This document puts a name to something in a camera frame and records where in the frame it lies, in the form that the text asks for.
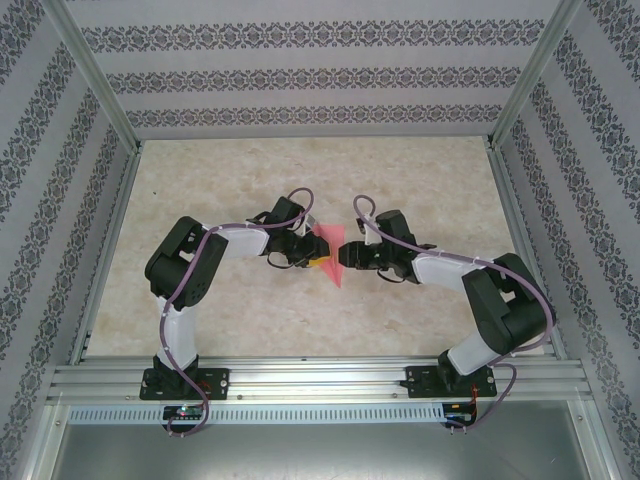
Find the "red triangular object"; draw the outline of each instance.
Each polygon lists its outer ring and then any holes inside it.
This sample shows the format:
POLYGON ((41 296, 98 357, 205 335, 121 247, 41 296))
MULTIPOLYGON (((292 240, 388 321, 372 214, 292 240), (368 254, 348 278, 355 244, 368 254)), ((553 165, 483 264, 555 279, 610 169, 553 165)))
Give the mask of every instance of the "red triangular object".
POLYGON ((311 230, 329 244, 330 257, 320 264, 320 268, 338 288, 342 288, 342 273, 344 272, 344 266, 338 262, 338 250, 344 245, 344 230, 344 225, 319 224, 314 225, 311 230))

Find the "beige marble floor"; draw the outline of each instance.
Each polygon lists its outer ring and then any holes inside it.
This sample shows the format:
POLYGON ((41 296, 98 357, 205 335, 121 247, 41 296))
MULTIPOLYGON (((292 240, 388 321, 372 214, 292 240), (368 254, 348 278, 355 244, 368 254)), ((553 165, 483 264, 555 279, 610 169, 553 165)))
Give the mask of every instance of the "beige marble floor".
MULTIPOLYGON (((351 207, 367 193, 399 208, 419 242, 493 258, 513 251, 480 138, 301 138, 145 144, 89 355, 152 355, 158 315, 144 266, 182 215, 207 224, 269 210, 298 186, 313 215, 360 239, 351 207)), ((301 194, 297 198, 305 203, 301 194)), ((474 326, 466 296, 392 285, 346 270, 276 270, 263 257, 223 262, 200 304, 205 355, 438 354, 474 326)))

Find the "robotic arm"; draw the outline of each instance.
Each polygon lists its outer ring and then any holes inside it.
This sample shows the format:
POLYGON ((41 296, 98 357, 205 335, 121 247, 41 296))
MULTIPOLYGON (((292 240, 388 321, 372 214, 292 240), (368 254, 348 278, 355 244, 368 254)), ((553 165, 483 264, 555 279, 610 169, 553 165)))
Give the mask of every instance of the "robotic arm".
POLYGON ((161 315, 166 313, 163 328, 166 346, 163 345, 153 358, 153 369, 145 371, 142 399, 198 398, 179 370, 194 382, 206 385, 209 398, 215 397, 216 392, 226 396, 224 387, 219 390, 211 386, 211 383, 226 384, 226 381, 209 379, 211 381, 205 382, 202 377, 208 373, 198 370, 197 304, 208 292, 223 259, 280 253, 288 261, 286 267, 280 268, 304 268, 321 263, 329 256, 329 245, 310 231, 314 220, 304 213, 304 207, 280 197, 270 212, 262 212, 244 225, 224 227, 210 234, 197 260, 194 254, 210 228, 191 217, 178 220, 145 268, 145 277, 151 283, 151 292, 157 298, 161 315), (290 226, 272 227, 293 222, 296 218, 300 220, 290 226), (195 264, 191 275, 165 312, 166 302, 178 290, 192 261, 195 264))
MULTIPOLYGON (((365 216, 365 219, 371 223, 370 217, 365 216)), ((358 270, 376 270, 382 278, 395 283, 438 284, 466 293, 475 318, 477 331, 439 356, 437 375, 411 379, 414 385, 420 381, 423 383, 420 391, 434 393, 444 390, 454 395, 468 392, 466 389, 474 375, 483 372, 486 375, 486 365, 493 364, 546 330, 547 319, 542 305, 532 292, 512 278, 475 263, 441 256, 443 252, 436 250, 435 245, 417 245, 399 210, 378 215, 375 224, 383 234, 429 253, 418 253, 382 238, 369 225, 358 220, 365 241, 349 242, 340 249, 342 265, 358 270), (382 275, 381 272, 388 270, 393 270, 398 280, 382 275)), ((542 295, 517 255, 508 253, 492 263, 524 278, 542 295)))

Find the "patterned wallpaper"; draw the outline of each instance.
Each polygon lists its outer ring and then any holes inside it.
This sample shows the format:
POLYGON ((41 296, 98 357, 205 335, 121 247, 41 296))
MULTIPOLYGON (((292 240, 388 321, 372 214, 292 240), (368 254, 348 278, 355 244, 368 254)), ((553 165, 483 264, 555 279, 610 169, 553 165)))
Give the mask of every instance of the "patterned wallpaper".
POLYGON ((556 4, 68 2, 143 139, 488 134, 556 4))
POLYGON ((0 479, 65 363, 128 152, 37 1, 0 6, 0 479))
POLYGON ((640 478, 640 2, 586 1, 503 154, 622 469, 640 478))

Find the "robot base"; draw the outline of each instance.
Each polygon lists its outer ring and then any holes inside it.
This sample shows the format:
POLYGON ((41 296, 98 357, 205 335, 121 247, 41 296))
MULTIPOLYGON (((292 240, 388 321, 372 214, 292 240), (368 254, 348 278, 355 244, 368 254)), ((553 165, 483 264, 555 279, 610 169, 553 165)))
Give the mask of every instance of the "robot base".
MULTIPOLYGON (((198 368, 198 358, 184 369, 189 378, 202 388, 209 400, 226 400, 229 391, 229 369, 198 368)), ((178 375, 164 365, 156 355, 153 368, 142 376, 140 400, 201 400, 200 395, 178 375)))
POLYGON ((411 366, 405 369, 407 380, 400 385, 408 390, 409 398, 461 398, 470 397, 472 388, 478 397, 495 397, 498 394, 493 370, 483 367, 471 375, 457 377, 447 387, 437 366, 411 366))

